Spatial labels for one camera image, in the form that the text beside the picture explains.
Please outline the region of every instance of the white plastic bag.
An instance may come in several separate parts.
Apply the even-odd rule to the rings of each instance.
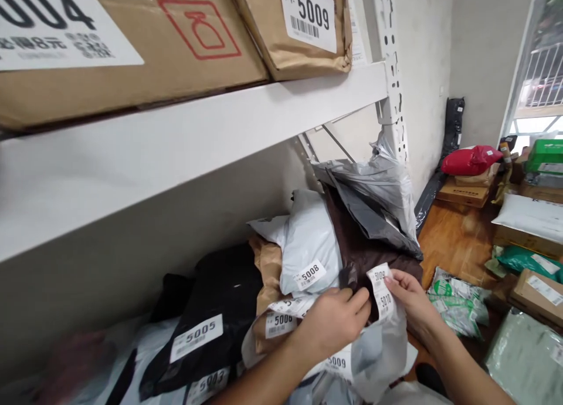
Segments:
[[[505,194],[492,223],[563,244],[563,204]]]
[[[293,191],[289,217],[254,220],[248,224],[263,238],[281,247],[280,290],[284,295],[298,291],[322,292],[338,286],[342,258],[321,194]]]
[[[367,163],[350,163],[348,160],[311,163],[315,176],[332,186],[326,173],[329,168],[336,179],[383,206],[399,221],[403,233],[419,245],[408,170],[395,158],[383,132],[379,134],[377,142],[370,145],[374,155]]]

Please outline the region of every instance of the green box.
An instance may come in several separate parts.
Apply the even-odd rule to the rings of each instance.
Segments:
[[[528,157],[526,171],[563,174],[563,140],[537,140]]]

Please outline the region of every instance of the red printed logo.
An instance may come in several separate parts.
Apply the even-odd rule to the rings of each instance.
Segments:
[[[158,4],[198,60],[242,55],[212,2],[158,0]]]

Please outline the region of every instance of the white shelf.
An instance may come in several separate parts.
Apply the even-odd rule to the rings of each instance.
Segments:
[[[379,62],[4,141],[0,261],[386,97]]]

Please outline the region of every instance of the red bag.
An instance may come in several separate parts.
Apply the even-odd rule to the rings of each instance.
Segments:
[[[503,154],[490,146],[475,146],[456,150],[444,158],[442,171],[456,176],[475,176],[485,172]]]

